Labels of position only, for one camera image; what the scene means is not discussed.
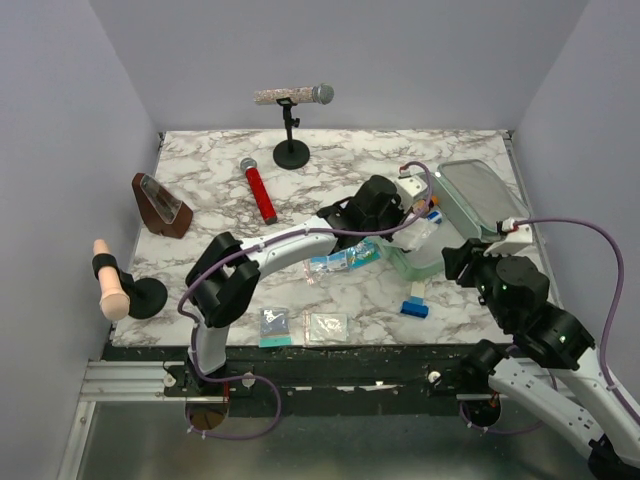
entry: silver microphone head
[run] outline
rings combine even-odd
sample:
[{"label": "silver microphone head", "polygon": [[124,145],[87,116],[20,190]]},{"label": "silver microphone head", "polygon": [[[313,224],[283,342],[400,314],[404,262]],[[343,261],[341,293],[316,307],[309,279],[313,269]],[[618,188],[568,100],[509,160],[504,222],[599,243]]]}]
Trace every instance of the silver microphone head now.
[{"label": "silver microphone head", "polygon": [[258,162],[256,162],[253,158],[250,158],[250,157],[244,158],[240,162],[240,170],[242,170],[242,173],[247,173],[247,170],[249,170],[250,168],[256,168],[257,166],[258,166]]},{"label": "silver microphone head", "polygon": [[333,87],[326,83],[321,83],[317,87],[313,87],[311,96],[313,97],[314,102],[319,103],[320,105],[326,105],[333,100]]}]

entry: red object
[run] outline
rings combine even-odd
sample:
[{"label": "red object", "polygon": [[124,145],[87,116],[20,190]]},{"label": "red object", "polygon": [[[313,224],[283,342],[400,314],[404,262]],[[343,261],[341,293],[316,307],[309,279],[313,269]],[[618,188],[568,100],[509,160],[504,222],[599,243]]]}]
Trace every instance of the red object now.
[{"label": "red object", "polygon": [[262,178],[260,178],[260,173],[258,172],[255,160],[245,158],[240,163],[240,168],[242,168],[245,177],[247,177],[247,180],[249,181],[251,192],[253,193],[253,197],[256,199],[256,203],[258,204],[264,223],[267,225],[276,223],[278,221],[278,216],[271,204],[269,194],[267,193],[266,188],[264,188],[264,183],[262,183]]}]

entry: screw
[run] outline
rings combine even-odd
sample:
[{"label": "screw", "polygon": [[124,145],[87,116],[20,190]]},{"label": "screw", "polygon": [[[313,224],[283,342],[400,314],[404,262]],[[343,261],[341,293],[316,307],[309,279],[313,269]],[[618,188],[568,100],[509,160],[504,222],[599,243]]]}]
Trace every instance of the screw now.
[{"label": "screw", "polygon": [[173,387],[176,384],[176,379],[170,373],[167,373],[162,379],[162,383],[165,387]]},{"label": "screw", "polygon": [[256,383],[255,379],[253,378],[253,373],[251,372],[247,372],[243,375],[243,379],[242,379],[242,385],[246,388],[251,388],[253,387],[253,384]]},{"label": "screw", "polygon": [[440,374],[440,372],[436,370],[434,370],[433,372],[430,372],[429,375],[427,375],[427,380],[429,380],[429,383],[431,384],[438,383],[441,378],[442,378],[442,375]]}]

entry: blue object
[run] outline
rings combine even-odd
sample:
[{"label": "blue object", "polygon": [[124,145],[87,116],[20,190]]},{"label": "blue object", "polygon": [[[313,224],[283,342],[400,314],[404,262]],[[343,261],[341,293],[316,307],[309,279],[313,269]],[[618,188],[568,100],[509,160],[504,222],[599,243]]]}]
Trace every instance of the blue object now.
[{"label": "blue object", "polygon": [[442,223],[442,214],[439,211],[434,210],[427,215],[427,220],[440,225]]},{"label": "blue object", "polygon": [[429,307],[412,302],[402,302],[400,313],[411,315],[412,317],[426,318],[429,315]]}]

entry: black base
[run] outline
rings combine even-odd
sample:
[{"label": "black base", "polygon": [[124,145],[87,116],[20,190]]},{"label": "black base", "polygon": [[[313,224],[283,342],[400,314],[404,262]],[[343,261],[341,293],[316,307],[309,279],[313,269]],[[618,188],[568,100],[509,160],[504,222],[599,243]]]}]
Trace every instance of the black base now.
[{"label": "black base", "polygon": [[160,313],[167,303],[167,287],[155,278],[141,278],[135,282],[135,293],[129,295],[129,316],[143,320]]},{"label": "black base", "polygon": [[289,142],[284,140],[276,145],[273,149],[273,159],[280,168],[286,170],[295,170],[296,168],[304,167],[309,158],[311,158],[311,152],[309,147],[300,140],[292,140],[293,152],[289,151]]},{"label": "black base", "polygon": [[[132,355],[141,359],[140,347]],[[460,360],[470,345],[404,345],[357,347],[227,347],[227,363],[212,376],[226,377],[252,372],[272,380],[282,394],[282,415],[457,415],[457,394],[482,393],[489,388],[467,389],[458,382]],[[442,375],[431,384],[432,371]],[[222,395],[222,384],[204,383],[194,375],[191,362],[168,366],[176,379],[167,387],[167,397],[215,397]],[[395,388],[368,390],[382,381]],[[336,386],[353,386],[353,391]],[[234,417],[269,417],[275,408],[273,392],[260,382],[250,389],[231,393]]]}]

